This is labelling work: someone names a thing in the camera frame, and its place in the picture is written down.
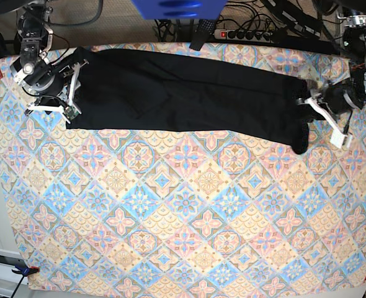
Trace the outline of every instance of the patterned tablecloth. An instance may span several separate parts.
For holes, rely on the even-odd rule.
[[[333,56],[242,45],[106,45],[199,56],[319,82]],[[0,175],[30,288],[109,297],[279,297],[363,284],[366,107],[349,150],[311,125],[303,156],[235,132],[66,130],[0,62]]]

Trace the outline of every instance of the floral tile pattern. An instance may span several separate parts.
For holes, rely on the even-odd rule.
[[[341,81],[339,57],[267,47],[104,45]],[[366,276],[366,107],[349,150],[310,125],[303,156],[236,132],[66,130],[24,116],[0,61],[0,177],[30,288],[102,297],[276,298],[357,287]]]

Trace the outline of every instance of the black pants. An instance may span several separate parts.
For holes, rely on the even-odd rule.
[[[68,129],[232,130],[308,147],[309,97],[301,79],[246,66],[137,50],[92,53],[78,48],[77,116]]]

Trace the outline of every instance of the power strip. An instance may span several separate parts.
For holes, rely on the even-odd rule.
[[[253,42],[265,42],[272,43],[270,37],[272,33],[270,32],[253,32],[245,30],[227,30],[227,29],[215,29],[213,36],[215,39],[219,40],[244,40]]]

